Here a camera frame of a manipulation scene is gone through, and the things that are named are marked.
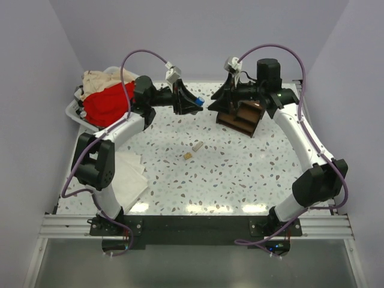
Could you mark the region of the grey blue cylinder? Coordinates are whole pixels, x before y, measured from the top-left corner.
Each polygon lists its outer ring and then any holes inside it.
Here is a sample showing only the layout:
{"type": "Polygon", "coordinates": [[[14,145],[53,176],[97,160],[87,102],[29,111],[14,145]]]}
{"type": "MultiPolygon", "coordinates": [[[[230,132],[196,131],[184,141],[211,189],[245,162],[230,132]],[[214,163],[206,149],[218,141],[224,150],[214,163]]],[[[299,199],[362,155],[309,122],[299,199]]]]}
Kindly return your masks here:
{"type": "Polygon", "coordinates": [[[195,103],[198,106],[203,106],[204,102],[205,102],[205,100],[202,97],[197,97],[196,100],[195,100],[195,103]]]}

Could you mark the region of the brown wooden desk organizer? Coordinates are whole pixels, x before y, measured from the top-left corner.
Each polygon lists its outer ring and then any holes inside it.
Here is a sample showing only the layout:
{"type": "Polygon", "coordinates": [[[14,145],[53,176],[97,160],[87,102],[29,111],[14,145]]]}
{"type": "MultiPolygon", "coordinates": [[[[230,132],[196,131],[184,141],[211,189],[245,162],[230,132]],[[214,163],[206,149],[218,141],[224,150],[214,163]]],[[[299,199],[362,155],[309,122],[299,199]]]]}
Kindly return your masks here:
{"type": "Polygon", "coordinates": [[[219,112],[216,123],[252,138],[264,113],[265,109],[258,101],[242,101],[238,109],[231,107],[229,114],[219,112]]]}

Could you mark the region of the beige eraser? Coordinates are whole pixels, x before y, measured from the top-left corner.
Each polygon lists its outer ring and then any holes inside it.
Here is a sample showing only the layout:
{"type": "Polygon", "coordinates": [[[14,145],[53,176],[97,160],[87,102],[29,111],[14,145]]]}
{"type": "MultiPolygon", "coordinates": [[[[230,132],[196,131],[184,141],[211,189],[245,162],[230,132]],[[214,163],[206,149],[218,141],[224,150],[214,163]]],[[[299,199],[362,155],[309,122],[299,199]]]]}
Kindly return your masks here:
{"type": "Polygon", "coordinates": [[[203,145],[203,142],[198,142],[198,143],[196,143],[196,144],[192,147],[192,150],[193,150],[194,152],[196,152],[196,151],[198,151],[198,150],[202,147],[202,145],[203,145]]]}

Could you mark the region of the small tan sharpener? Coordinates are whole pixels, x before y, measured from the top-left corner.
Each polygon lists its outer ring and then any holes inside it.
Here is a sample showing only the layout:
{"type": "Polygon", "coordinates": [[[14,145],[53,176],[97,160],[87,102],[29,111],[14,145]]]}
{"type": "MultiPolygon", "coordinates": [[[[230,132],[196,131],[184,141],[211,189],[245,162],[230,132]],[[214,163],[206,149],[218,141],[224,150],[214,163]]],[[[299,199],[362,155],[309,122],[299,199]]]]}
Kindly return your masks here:
{"type": "Polygon", "coordinates": [[[184,154],[184,159],[189,159],[189,158],[191,158],[192,157],[192,154],[191,153],[186,153],[186,154],[184,154]]]}

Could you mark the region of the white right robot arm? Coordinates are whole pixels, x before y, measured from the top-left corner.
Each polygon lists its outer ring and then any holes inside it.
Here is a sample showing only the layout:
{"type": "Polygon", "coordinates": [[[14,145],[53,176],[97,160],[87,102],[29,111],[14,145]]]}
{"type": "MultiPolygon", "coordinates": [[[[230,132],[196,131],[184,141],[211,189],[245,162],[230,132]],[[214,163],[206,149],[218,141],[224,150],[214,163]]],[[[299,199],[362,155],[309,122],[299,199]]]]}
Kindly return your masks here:
{"type": "Polygon", "coordinates": [[[312,128],[305,128],[305,116],[299,109],[299,99],[288,88],[282,87],[281,66],[276,59],[257,62],[257,79],[240,83],[242,62],[229,57],[224,64],[228,77],[211,97],[208,110],[229,114],[239,102],[258,101],[269,117],[285,133],[296,153],[303,174],[292,184],[292,193],[271,208],[267,228],[275,236],[282,235],[288,221],[314,204],[326,202],[340,193],[348,166],[322,145],[312,128]]]}

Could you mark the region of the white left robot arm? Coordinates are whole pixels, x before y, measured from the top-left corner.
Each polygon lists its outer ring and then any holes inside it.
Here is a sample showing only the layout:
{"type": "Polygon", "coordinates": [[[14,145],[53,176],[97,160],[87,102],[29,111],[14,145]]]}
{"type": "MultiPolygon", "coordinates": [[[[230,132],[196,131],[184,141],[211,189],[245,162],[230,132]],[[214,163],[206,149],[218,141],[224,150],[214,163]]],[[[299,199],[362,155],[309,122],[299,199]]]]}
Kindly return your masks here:
{"type": "Polygon", "coordinates": [[[171,106],[177,115],[195,115],[203,110],[205,102],[188,91],[181,79],[157,89],[148,76],[140,76],[132,87],[127,112],[97,133],[79,136],[70,172],[70,177],[90,192],[99,216],[105,218],[103,228],[110,235],[118,235],[124,229],[123,208],[112,188],[116,150],[152,124],[156,107],[171,106]]]}

